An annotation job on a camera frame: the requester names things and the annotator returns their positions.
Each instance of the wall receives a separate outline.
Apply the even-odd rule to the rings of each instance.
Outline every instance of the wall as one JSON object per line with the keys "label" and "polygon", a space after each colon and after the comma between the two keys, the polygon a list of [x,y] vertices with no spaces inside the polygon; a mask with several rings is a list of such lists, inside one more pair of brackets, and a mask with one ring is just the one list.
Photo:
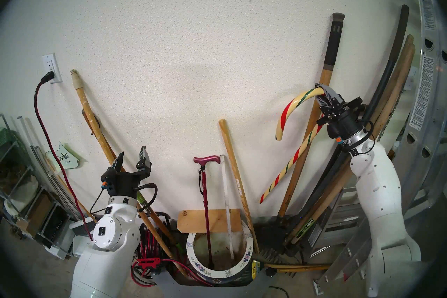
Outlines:
{"label": "wall", "polygon": [[[257,201],[303,139],[312,103],[293,113],[281,142],[274,139],[276,123],[288,102],[319,79],[331,14],[346,14],[331,87],[346,100],[368,101],[403,3],[411,10],[408,32],[419,36],[415,1],[12,0],[0,17],[0,110],[19,130],[16,117],[29,118],[48,150],[33,94],[43,75],[40,56],[54,52],[64,82],[42,87],[40,114],[53,144],[68,143],[83,158],[68,175],[85,205],[99,193],[108,162],[81,115],[73,68],[113,149],[125,151],[127,169],[146,145],[148,181],[159,187],[155,210],[175,217],[203,207],[192,159],[226,154],[217,124],[225,118],[252,214],[276,215],[291,172],[261,206]],[[318,180],[333,145],[321,131],[290,213]],[[222,208],[219,166],[207,165],[207,173],[210,208]],[[102,196],[97,206],[106,201]],[[230,204],[240,206],[234,184]]]}

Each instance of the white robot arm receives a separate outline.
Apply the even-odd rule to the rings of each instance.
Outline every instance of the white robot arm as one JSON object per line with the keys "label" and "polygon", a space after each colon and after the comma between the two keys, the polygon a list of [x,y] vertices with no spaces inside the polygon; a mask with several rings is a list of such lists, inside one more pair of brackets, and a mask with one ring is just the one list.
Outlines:
{"label": "white robot arm", "polygon": [[87,246],[76,264],[70,298],[115,298],[129,276],[132,257],[140,241],[140,230],[135,223],[136,193],[140,189],[155,189],[150,205],[155,200],[157,186],[139,187],[140,181],[149,177],[151,171],[144,146],[136,166],[138,171],[134,173],[120,172],[123,156],[121,153],[101,177],[106,183],[109,202],[93,231],[93,243]]}
{"label": "white robot arm", "polygon": [[346,104],[326,85],[317,99],[328,123],[328,133],[346,145],[350,167],[357,176],[357,195],[371,230],[372,249],[367,259],[367,295],[376,297],[381,282],[392,270],[410,261],[420,261],[418,244],[408,235],[401,206],[401,184],[384,147],[371,140],[370,133],[352,116],[361,99]]}

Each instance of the red and white striped candy cane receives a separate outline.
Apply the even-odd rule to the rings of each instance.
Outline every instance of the red and white striped candy cane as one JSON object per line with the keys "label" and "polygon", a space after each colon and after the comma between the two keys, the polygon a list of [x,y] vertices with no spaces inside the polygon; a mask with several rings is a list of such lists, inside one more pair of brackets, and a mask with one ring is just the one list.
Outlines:
{"label": "red and white striped candy cane", "polygon": [[[309,91],[303,92],[297,97],[295,97],[292,102],[290,102],[287,107],[283,110],[281,117],[278,120],[278,125],[276,126],[276,140],[281,140],[283,138],[283,132],[284,132],[284,126],[286,124],[286,120],[289,118],[290,114],[296,107],[298,107],[300,104],[302,104],[305,100],[308,100],[309,98],[323,95],[325,92],[321,87],[317,87],[315,89],[311,89]],[[301,146],[298,148],[298,150],[295,152],[295,155],[290,159],[290,161],[287,163],[287,166],[283,168],[281,173],[278,174],[276,179],[270,184],[269,188],[266,189],[266,191],[261,196],[261,199],[259,200],[259,203],[262,203],[267,195],[272,192],[272,190],[275,188],[276,185],[278,185],[279,181],[282,179],[283,176],[287,173],[287,171],[292,167],[297,159],[301,156],[303,151],[307,148],[307,146],[312,142],[312,140],[315,138],[316,134],[321,130],[322,126],[315,124],[315,127],[312,129],[312,132],[309,133],[309,135],[304,139]]]}

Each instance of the outlet cover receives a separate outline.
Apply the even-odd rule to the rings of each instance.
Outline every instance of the outlet cover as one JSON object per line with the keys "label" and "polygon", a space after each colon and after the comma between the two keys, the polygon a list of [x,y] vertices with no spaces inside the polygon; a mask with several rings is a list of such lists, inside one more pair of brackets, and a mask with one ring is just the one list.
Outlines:
{"label": "outlet cover", "polygon": [[45,68],[45,74],[53,71],[54,72],[54,78],[50,80],[51,84],[54,83],[61,83],[62,78],[60,76],[59,67],[57,66],[56,62],[56,56],[55,54],[48,54],[42,56],[43,66]]}

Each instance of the wooden board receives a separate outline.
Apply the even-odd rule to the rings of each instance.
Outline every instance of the wooden board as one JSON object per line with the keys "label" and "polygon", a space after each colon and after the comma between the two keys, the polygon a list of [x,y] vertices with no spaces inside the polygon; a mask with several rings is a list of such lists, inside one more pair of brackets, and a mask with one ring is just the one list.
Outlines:
{"label": "wooden board", "polygon": [[[227,215],[225,209],[208,210],[211,233],[226,233]],[[240,224],[240,209],[230,209],[232,232],[242,232]],[[204,210],[182,210],[178,213],[177,229],[181,233],[206,233]]]}

